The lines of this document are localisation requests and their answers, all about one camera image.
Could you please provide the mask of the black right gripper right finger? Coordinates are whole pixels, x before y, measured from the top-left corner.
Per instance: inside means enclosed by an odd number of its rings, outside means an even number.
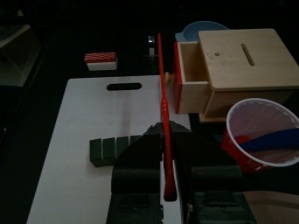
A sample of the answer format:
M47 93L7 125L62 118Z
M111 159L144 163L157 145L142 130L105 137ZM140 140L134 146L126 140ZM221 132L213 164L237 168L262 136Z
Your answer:
M182 224L257 224L229 154L176 122L170 139Z

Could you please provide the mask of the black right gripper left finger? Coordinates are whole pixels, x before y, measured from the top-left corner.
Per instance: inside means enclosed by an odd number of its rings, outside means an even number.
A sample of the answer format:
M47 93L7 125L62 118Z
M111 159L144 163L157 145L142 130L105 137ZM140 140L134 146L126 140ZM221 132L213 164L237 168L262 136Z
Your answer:
M162 125L152 125L113 165L106 224L161 224L160 162Z

